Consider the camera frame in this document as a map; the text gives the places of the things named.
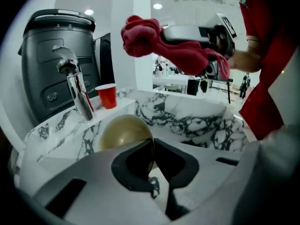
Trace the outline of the red plastic cup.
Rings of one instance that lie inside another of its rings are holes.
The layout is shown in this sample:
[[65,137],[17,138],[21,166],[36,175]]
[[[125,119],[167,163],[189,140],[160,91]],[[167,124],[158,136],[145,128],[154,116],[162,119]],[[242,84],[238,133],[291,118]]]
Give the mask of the red plastic cup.
[[117,106],[116,84],[104,84],[95,88],[105,109]]

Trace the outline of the beige bowl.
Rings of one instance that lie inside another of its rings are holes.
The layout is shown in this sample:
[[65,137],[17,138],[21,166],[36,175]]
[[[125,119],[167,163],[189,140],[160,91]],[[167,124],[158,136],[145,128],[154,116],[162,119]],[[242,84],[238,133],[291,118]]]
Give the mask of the beige bowl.
[[127,143],[151,140],[150,161],[148,171],[152,170],[154,164],[155,145],[153,135],[147,124],[137,116],[124,114],[111,120],[105,127],[99,139],[99,150],[113,149]]

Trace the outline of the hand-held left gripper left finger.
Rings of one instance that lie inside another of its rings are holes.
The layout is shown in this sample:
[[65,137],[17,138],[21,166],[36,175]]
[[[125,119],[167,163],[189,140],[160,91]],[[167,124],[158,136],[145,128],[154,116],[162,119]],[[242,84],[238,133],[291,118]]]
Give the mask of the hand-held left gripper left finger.
[[151,139],[92,153],[45,183],[34,198],[63,222],[76,225],[163,225],[148,181]]

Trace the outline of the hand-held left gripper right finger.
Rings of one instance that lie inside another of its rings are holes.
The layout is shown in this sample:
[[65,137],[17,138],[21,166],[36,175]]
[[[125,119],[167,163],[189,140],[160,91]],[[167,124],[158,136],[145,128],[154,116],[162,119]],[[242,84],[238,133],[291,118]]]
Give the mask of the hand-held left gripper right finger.
[[190,213],[224,183],[241,155],[156,138],[156,204],[171,221]]

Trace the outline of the person's right forearm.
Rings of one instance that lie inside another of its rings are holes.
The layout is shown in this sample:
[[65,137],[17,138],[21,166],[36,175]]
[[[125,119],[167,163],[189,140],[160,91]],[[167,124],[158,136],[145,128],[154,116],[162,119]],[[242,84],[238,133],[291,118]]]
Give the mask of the person's right forearm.
[[249,48],[247,51],[235,50],[228,60],[230,69],[254,73],[261,69],[261,56],[256,49]]

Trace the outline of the person's red shirt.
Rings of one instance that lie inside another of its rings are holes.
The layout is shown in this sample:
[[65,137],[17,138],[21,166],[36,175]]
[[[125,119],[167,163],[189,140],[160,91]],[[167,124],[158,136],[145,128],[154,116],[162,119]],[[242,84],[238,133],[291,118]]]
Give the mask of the person's red shirt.
[[296,33],[300,0],[241,0],[248,38],[258,41],[261,72],[259,83],[240,110],[257,140],[282,127],[281,115],[268,88],[281,74],[299,44]]

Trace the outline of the chrome faucet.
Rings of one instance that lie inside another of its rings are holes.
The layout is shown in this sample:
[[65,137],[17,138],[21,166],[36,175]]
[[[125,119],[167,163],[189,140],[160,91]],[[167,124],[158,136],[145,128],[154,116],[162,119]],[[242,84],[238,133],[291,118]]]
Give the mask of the chrome faucet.
[[85,121],[93,120],[94,110],[85,88],[77,56],[69,48],[61,45],[54,45],[52,52],[61,57],[61,60],[57,64],[57,70],[66,76],[75,108]]

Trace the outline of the tall black panel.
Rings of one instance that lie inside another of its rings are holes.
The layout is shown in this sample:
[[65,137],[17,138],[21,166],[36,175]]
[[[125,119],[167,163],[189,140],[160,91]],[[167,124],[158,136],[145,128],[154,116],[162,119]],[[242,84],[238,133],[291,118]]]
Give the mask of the tall black panel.
[[107,33],[94,40],[95,56],[100,75],[101,85],[114,83],[111,55],[111,34]]

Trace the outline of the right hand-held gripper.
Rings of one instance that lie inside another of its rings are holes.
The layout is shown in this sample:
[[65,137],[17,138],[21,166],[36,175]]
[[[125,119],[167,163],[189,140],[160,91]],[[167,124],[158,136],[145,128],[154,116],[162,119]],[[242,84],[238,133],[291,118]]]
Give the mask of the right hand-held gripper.
[[[216,13],[208,21],[208,27],[212,28],[216,37],[220,53],[224,57],[232,57],[235,52],[236,32],[229,19],[221,13]],[[206,28],[196,25],[174,25],[163,30],[163,36],[167,41],[197,41],[208,43],[210,41]]]

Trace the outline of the dark grey boxy machine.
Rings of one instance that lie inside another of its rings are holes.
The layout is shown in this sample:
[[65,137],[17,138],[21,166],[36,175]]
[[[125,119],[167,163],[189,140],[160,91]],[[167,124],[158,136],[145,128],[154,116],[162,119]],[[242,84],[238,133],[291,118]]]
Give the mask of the dark grey boxy machine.
[[31,111],[38,123],[74,105],[66,76],[59,73],[61,57],[54,45],[71,49],[78,58],[90,98],[101,85],[95,56],[95,19],[84,13],[42,9],[25,26],[18,54],[22,59],[22,78]]

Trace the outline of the red cloth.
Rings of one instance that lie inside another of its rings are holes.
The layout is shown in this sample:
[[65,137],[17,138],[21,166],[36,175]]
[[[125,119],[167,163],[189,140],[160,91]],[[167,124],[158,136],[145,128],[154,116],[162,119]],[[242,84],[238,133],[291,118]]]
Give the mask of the red cloth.
[[133,57],[142,57],[155,53],[168,59],[180,71],[188,75],[202,75],[206,67],[217,63],[217,72],[223,79],[230,76],[229,57],[224,57],[217,45],[218,37],[212,28],[206,28],[210,41],[167,41],[163,36],[163,28],[158,20],[142,19],[137,15],[129,17],[121,30],[123,48]]

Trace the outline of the white marble sink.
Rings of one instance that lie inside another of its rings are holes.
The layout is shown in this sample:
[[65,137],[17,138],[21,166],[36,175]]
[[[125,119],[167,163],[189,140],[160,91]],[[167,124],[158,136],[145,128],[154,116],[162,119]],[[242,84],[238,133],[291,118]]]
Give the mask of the white marble sink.
[[90,99],[95,118],[85,122],[70,107],[33,128],[14,164],[16,188],[33,195],[49,179],[81,158],[100,151],[99,140],[114,118],[132,114],[142,119],[155,138],[212,150],[240,153],[248,142],[242,119],[220,101],[171,92],[121,89],[117,106],[105,109]]

